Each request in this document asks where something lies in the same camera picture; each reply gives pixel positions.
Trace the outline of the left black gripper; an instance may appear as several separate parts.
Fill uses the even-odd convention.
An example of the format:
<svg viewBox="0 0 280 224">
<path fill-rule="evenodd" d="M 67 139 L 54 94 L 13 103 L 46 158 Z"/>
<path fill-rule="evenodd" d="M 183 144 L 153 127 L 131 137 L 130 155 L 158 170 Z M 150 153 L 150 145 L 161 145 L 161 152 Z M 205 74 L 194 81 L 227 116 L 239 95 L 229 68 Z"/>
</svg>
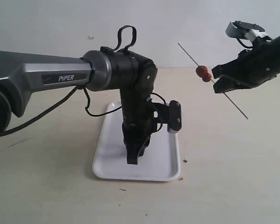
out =
<svg viewBox="0 0 280 224">
<path fill-rule="evenodd" d="M 144 155 L 154 130 L 150 99 L 153 89 L 153 87 L 136 89 L 133 86 L 120 88 L 126 161 L 130 165 L 138 164 L 138 157 Z"/>
</svg>

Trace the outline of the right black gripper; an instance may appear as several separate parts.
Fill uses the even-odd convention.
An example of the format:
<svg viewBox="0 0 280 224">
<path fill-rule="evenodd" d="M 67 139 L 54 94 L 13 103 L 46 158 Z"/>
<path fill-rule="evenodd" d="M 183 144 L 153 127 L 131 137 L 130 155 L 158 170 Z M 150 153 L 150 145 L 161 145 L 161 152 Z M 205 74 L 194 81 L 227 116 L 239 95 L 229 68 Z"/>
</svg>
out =
<svg viewBox="0 0 280 224">
<path fill-rule="evenodd" d="M 215 66 L 212 69 L 213 77 L 217 79 L 214 92 L 252 89 L 277 77 L 278 71 L 272 65 L 276 40 L 267 40 L 251 50 L 243 50 L 237 59 Z"/>
</svg>

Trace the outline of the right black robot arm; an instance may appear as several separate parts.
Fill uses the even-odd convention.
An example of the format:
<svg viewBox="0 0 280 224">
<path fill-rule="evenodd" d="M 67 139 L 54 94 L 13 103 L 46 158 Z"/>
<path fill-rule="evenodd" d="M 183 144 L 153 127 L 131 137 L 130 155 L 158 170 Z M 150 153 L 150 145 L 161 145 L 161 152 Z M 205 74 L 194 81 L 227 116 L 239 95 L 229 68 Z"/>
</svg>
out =
<svg viewBox="0 0 280 224">
<path fill-rule="evenodd" d="M 218 81 L 215 93 L 256 88 L 280 74 L 280 36 L 269 40 L 257 37 L 251 50 L 242 50 L 238 57 L 212 69 Z"/>
</svg>

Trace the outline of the left grey Piper arm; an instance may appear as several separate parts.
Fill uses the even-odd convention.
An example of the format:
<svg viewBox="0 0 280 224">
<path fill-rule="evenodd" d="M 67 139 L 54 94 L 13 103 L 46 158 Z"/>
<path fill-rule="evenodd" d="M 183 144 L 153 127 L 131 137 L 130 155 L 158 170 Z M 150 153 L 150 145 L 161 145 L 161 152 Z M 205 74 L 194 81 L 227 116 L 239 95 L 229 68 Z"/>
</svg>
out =
<svg viewBox="0 0 280 224">
<path fill-rule="evenodd" d="M 81 58 L 0 51 L 0 137 L 12 115 L 24 114 L 34 92 L 73 86 L 74 90 L 120 91 L 127 163 L 136 165 L 156 130 L 150 95 L 157 68 L 131 51 L 91 50 Z"/>
</svg>

